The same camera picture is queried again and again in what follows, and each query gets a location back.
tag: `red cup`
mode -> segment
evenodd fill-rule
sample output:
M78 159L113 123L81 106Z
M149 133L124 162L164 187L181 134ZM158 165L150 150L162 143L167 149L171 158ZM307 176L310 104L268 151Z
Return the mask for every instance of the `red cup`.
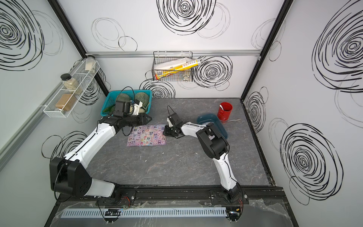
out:
M228 120L229 115L231 114L233 106L229 102L222 102L220 105L223 107L223 110L221 107L219 107L217 117L221 121L226 121Z

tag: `utensil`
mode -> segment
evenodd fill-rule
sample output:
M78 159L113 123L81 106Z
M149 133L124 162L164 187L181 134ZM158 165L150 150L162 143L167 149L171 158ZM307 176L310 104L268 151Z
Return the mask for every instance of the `utensil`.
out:
M240 118L238 118L238 119L233 119L233 120L229 120L229 121L222 121L222 124L225 124L225 123L227 123L227 122L230 122L230 121L240 121L241 119Z

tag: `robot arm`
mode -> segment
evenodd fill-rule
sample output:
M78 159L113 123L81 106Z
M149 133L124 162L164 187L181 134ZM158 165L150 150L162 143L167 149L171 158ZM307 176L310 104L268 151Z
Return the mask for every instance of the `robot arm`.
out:
M213 159L221 179L221 185L227 193L226 200L232 201L241 191L241 187L235 180L231 165L228 160L229 147L226 139L220 134L213 123L204 125L184 123L176 113L167 118L168 126L165 126L163 134L175 138L191 135L198 138L205 154Z
M125 126L146 125L152 118L139 113L142 102L135 101L130 113L130 102L116 101L113 116L103 117L96 129L63 158L51 160L50 186L53 191L82 196L112 196L115 184L93 179L86 171L90 161L101 147Z

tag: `glass jar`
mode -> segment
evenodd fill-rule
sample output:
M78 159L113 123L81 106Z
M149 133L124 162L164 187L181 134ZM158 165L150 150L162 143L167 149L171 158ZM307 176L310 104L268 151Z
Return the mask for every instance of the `glass jar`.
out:
M63 81L63 85L68 90L75 90L74 92L75 95L80 95L82 93L82 88L78 87L79 86L78 81L74 79L69 73L61 75L61 79Z
M72 94L63 94L56 104L56 111L70 111L77 99Z
M86 58L85 70L94 73L96 69L95 63L96 63L95 57L93 55L88 55Z

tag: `dark blue plastic tray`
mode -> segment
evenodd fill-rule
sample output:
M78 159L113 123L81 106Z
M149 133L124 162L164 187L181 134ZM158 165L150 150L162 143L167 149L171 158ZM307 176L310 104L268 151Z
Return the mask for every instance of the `dark blue plastic tray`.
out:
M205 114L205 115L201 115L197 118L197 124L203 125L207 122L213 122L217 128L219 129L220 133L222 134L222 136L227 139L228 138L228 134L226 132L226 130L224 129L221 121L218 119L218 117L214 114Z

